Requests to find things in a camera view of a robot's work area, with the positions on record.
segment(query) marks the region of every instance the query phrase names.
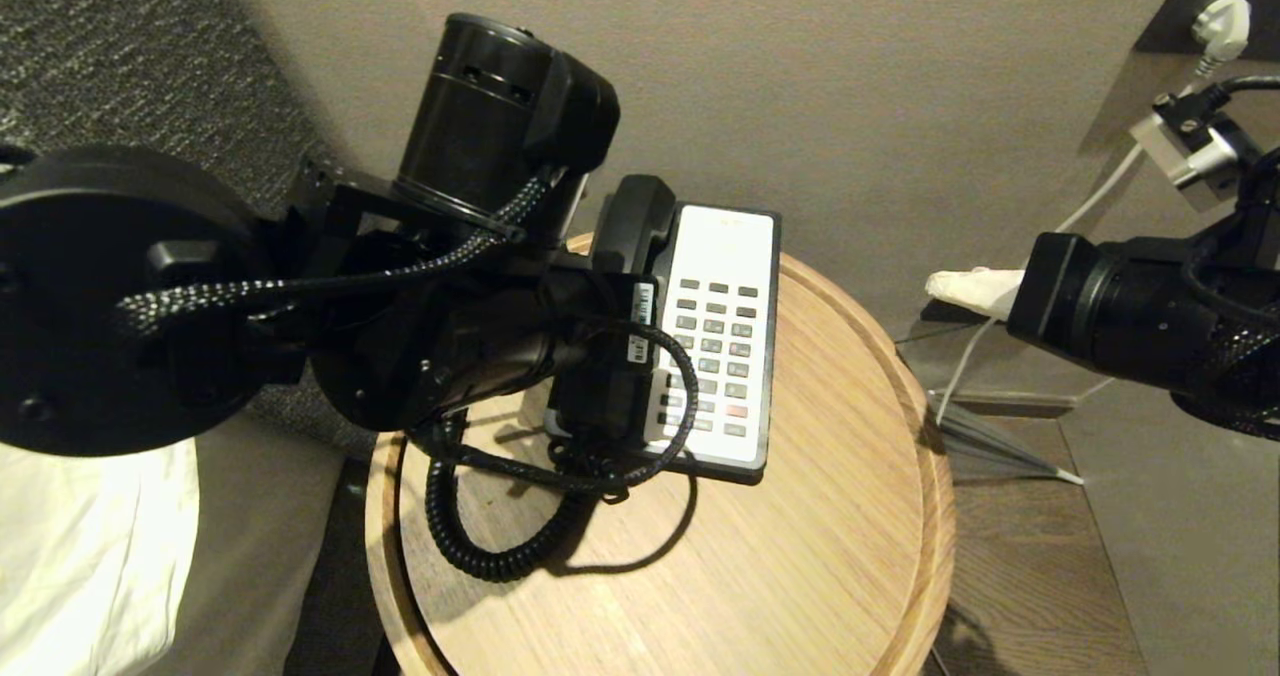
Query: barcode sticker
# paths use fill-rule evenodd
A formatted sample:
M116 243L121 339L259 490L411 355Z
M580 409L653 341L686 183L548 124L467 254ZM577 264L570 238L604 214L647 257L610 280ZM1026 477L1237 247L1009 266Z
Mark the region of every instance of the barcode sticker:
M631 320L646 326L653 324L653 284L637 283L631 293ZM631 364L649 362L649 339L627 338L627 361Z

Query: cable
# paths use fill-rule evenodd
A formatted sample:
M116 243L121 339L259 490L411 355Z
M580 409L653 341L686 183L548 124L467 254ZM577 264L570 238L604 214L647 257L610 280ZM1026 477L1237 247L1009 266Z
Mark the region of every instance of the cable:
M494 215L499 221L518 224L541 202L552 189L548 170L527 181L524 188ZM489 230L476 230L453 251L413 266L388 269L374 274L326 277L293 280L234 280L221 284L191 284L152 291L124 297L115 303L115 330L128 341L146 341L166 329L206 312L232 311L242 307L262 306L283 298L337 298L387 291L412 280L439 274L474 261L489 248L502 243L500 237Z
M1106 197L1107 193L1111 193L1111 189L1114 189L1116 184L1120 183L1120 179L1124 178L1124 175L1129 172L1130 166L1133 166L1138 161L1139 156L1142 156L1142 146L1134 146L1133 149L1129 149L1129 154L1126 154L1125 157L1121 157L1120 164L1115 166L1115 170L1111 172L1111 175L1107 175L1106 181L1102 181L1102 184L1097 189L1094 189L1094 192L1089 196L1089 198L1084 198L1084 202L1080 205L1080 207L1076 207L1076 210L1071 213L1070 216L1066 216L1066 220L1061 221L1061 224L1059 224L1057 228L1053 229L1053 233L1057 234L1064 233L1065 230L1074 227L1076 221L1083 219L1083 216L1088 214L1088 211L1091 211L1093 206L1097 206L1098 202L1102 201L1102 197ZM1027 262L1023 262L1023 266L1027 268ZM951 371L951 380L947 383L947 388L942 393L942 402L938 405L938 412L934 417L934 424L938 428L942 426L942 416L945 416L947 412L947 405L951 403L951 397L955 394L956 384L960 383L960 376L964 375L965 366L969 365L969 357L973 356L973 350L978 346L978 342L982 341L982 337L987 334L988 329L991 329L991 326L995 325L997 320L998 319L996 319L996 316L987 319L987 323L983 324L982 328L979 328L973 334L973 337L969 338L969 343L965 343L964 353L961 353L960 356L960 362L956 364L955 371Z
M929 656L933 657L933 663L938 664L938 670L942 671L942 676L951 676L951 672L947 671L947 664L942 663L942 654L938 653L938 647L929 647Z
M1226 93L1239 91L1280 91L1280 76L1235 76L1234 79L1220 82Z
M698 414L698 374L694 371L694 362L689 353L675 338L653 326L616 320L598 321L595 326L600 332L620 332L649 339L671 353L676 361L681 378L685 380L687 401L685 402L685 415L680 426L676 428L676 435L671 439L671 444L649 465L632 469L621 476L602 479L599 476L557 474L531 463L493 456L462 446L465 424L462 424L461 417L433 424L433 435L415 440L431 457L431 467L426 476L426 524L440 554L454 568L485 581L503 583L524 579L572 535L573 529L590 513L590 508L600 498L600 493L621 489L625 494L626 488L641 484L666 469L672 458L685 448L685 442L694 426L694 416ZM529 540L502 552L492 552L476 545L467 534L466 526L462 525L462 517L458 513L458 488L454 479L454 469L458 463L558 488L566 493L556 508L556 513Z
M1239 321L1245 326L1252 326L1254 329L1262 330L1280 330L1280 318L1274 315L1274 312L1266 312L1260 309L1253 309L1245 306L1244 303L1231 301L1225 296L1217 293L1210 288L1199 278L1199 271L1203 269L1204 262L1208 261L1210 256L1217 251L1217 239L1210 238L1203 239L1193 248L1192 255L1183 262L1183 268L1179 271L1181 280L1190 289L1192 297L1202 302L1208 309L1219 312L1220 316L1225 316L1233 321Z
M1076 207L1076 210L1071 213L1070 216L1066 216L1066 220L1061 221L1061 224L1059 224L1057 228L1053 229L1053 233L1055 234L1065 233L1065 230L1069 230L1071 227L1075 225L1075 221L1083 219L1083 216L1088 214L1088 211L1091 211L1093 206L1097 206L1098 202L1102 201L1102 197L1105 197L1107 193L1111 193L1111 189L1116 187L1116 183L1120 183L1120 179L1129 172L1130 166L1134 165L1134 161L1137 161L1139 156L1142 156L1142 146L1134 143L1134 147L1129 149L1129 154L1126 154L1125 157L1121 157L1120 164L1116 165L1115 172L1111 172L1111 175L1107 175L1107 179L1102 181L1102 184L1098 187L1096 192L1093 192L1093 196L1091 196L1089 198L1084 198L1084 202L1080 205L1080 207Z
M680 420L680 425L676 428L676 435L672 437L671 443L666 449L663 449L662 453L659 453L657 458L617 478L602 479L599 476L557 474L531 463L494 456L493 453L480 451L475 447L462 443L448 443L443 439L424 440L420 444L422 449L426 451L428 456L431 458L444 460L454 465L483 469L485 471L503 474L506 476L512 476L513 479L570 493L588 492L596 494L617 494L625 492L630 487L644 484L649 479L658 475L658 472L671 465L671 462L675 461L675 458L685 448L685 442L689 440L689 434L694 429L694 417L698 412L698 373L694 371L694 362L689 357L689 352L685 351L680 342L654 326L646 326L632 321L603 319L591 320L589 324L594 325L600 332L617 332L644 338L653 344L658 344L658 347L663 348L667 353L671 353L672 360L676 361L676 366L680 369L680 376L685 380L685 414Z

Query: white plug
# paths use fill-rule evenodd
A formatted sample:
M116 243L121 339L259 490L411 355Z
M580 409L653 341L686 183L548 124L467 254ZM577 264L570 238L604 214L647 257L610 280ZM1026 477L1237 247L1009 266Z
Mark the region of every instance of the white plug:
M1217 67L1234 61L1249 44L1249 3L1217 0L1211 3L1192 26L1196 41L1204 45L1204 55L1196 74L1207 79Z

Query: wall outlet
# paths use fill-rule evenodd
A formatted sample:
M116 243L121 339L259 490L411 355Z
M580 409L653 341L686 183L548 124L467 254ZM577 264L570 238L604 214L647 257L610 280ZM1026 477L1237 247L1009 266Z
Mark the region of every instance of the wall outlet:
M1217 0L1165 0L1156 18L1138 37L1134 50L1147 52L1199 52L1203 44L1192 35L1196 17ZM1280 61L1280 0L1248 0L1249 46L1240 58L1257 61Z

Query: white pillow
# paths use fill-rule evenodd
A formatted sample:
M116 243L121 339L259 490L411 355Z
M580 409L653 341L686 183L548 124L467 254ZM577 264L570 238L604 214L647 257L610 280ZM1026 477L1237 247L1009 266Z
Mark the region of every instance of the white pillow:
M0 444L0 675L133 673L160 657L198 511L192 439L109 458Z

